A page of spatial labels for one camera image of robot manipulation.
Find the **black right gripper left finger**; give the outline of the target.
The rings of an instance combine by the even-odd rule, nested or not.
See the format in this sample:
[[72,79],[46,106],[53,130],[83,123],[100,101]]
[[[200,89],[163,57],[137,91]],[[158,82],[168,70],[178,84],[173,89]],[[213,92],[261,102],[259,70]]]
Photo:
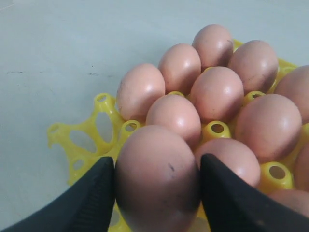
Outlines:
[[6,232],[106,232],[114,206],[114,163],[100,158],[66,192]]

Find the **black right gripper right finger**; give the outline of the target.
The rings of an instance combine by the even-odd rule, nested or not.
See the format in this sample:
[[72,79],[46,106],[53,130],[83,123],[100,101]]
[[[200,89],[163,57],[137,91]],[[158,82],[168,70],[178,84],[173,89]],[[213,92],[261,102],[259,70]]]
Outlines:
[[201,200],[213,232],[307,232],[309,219],[248,185],[213,154],[200,163]]

